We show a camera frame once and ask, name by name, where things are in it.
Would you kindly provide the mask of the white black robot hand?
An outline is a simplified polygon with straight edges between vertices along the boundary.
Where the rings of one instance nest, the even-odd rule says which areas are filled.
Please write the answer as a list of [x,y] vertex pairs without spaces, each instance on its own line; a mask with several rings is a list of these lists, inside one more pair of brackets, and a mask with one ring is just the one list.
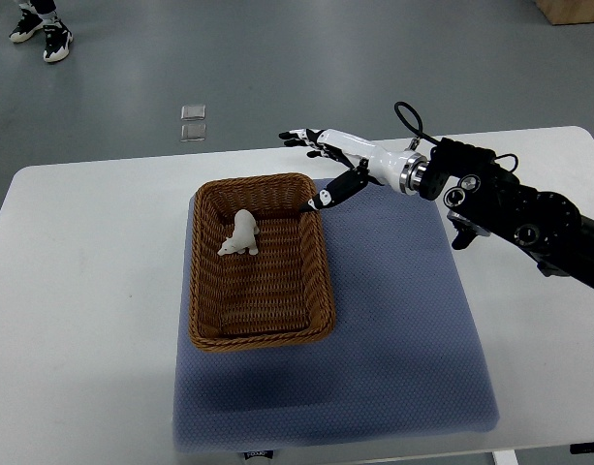
[[279,138],[288,147],[308,147],[310,158],[328,158],[347,168],[304,202],[299,207],[301,212],[337,206],[369,183],[413,195],[418,192],[428,165],[426,157],[411,148],[392,152],[373,141],[333,129],[297,129],[283,132]]

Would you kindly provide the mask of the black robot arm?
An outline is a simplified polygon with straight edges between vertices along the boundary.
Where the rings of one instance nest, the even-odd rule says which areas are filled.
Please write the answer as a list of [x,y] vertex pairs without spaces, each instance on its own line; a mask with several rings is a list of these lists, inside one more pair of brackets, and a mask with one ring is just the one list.
[[561,194],[521,184],[490,149],[437,140],[420,120],[408,128],[414,146],[422,140],[433,145],[409,185],[426,200],[442,199],[451,211],[455,250],[486,231],[516,246],[546,277],[570,276],[594,289],[594,220]]

